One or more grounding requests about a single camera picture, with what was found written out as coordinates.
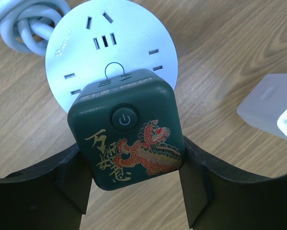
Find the dark green cube socket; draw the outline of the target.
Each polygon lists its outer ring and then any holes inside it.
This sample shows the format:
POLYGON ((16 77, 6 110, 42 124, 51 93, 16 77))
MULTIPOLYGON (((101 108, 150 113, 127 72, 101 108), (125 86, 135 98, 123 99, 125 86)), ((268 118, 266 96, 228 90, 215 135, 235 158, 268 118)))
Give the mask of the dark green cube socket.
POLYGON ((103 190, 176 171, 185 161, 174 91, 148 69, 85 86, 68 125, 103 190))

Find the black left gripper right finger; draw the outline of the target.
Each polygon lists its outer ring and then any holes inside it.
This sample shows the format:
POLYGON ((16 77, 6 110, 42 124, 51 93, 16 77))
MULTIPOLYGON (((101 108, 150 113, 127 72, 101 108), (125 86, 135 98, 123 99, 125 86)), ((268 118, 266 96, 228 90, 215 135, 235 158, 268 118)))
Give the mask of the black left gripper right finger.
POLYGON ((287 174, 257 175, 184 141, 179 175, 190 229, 287 230, 287 174))

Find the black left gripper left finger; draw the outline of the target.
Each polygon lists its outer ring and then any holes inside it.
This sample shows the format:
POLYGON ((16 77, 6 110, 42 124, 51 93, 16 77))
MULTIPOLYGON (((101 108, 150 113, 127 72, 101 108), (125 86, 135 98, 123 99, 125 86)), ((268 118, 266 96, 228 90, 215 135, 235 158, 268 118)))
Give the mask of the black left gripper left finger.
POLYGON ((78 146, 0 178, 0 230, 78 230, 91 184, 78 146))

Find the white cube socket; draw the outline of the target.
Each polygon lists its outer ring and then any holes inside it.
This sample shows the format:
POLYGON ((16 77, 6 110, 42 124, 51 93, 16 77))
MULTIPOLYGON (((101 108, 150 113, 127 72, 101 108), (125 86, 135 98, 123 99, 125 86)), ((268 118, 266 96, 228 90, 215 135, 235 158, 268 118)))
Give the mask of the white cube socket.
POLYGON ((250 126, 287 139, 287 73, 268 74, 237 107, 250 126))

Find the round light blue power socket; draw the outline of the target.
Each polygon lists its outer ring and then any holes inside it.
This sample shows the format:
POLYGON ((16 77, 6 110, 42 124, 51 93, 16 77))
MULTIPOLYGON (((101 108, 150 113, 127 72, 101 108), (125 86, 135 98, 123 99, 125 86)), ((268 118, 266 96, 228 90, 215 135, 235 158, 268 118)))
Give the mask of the round light blue power socket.
POLYGON ((47 81, 66 112, 95 81, 149 69, 176 86, 178 58, 163 23, 128 0, 90 0, 55 26, 46 48, 47 81))

